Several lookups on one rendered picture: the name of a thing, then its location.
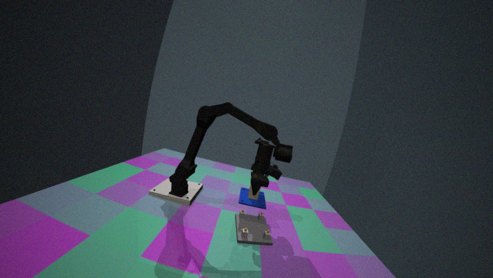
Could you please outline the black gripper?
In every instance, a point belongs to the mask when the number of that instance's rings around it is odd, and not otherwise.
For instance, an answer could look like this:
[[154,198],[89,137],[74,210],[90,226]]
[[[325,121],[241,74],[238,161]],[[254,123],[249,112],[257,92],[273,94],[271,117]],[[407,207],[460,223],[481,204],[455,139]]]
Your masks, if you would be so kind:
[[269,165],[271,165],[270,159],[264,159],[256,156],[255,163],[252,164],[251,170],[253,170],[253,172],[251,172],[250,179],[253,195],[258,193],[261,186],[268,187],[269,180],[265,174]]

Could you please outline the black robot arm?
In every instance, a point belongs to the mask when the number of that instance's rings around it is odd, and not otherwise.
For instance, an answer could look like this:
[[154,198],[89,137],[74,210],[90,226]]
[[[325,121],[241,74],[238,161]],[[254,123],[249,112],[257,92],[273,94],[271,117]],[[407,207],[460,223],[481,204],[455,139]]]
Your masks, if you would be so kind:
[[[175,173],[169,177],[172,183],[172,189],[169,194],[183,197],[188,193],[188,181],[187,178],[195,173],[197,164],[194,164],[194,159],[200,149],[201,142],[207,129],[211,126],[216,117],[231,114],[243,123],[246,123],[257,131],[262,137],[268,141],[272,141],[275,146],[270,145],[269,142],[261,140],[261,138],[255,141],[255,144],[259,144],[257,156],[264,159],[271,159],[273,149],[273,157],[276,161],[284,161],[290,163],[292,158],[293,146],[284,145],[279,143],[278,130],[275,126],[268,123],[257,120],[256,118],[250,116],[246,112],[239,108],[236,108],[231,103],[226,102],[224,104],[218,104],[213,106],[201,106],[198,110],[198,115],[196,119],[196,128],[192,135],[190,144],[186,151],[184,159],[178,164],[175,169]],[[278,170],[277,165],[269,165],[266,171],[266,176],[279,180],[282,172]]]

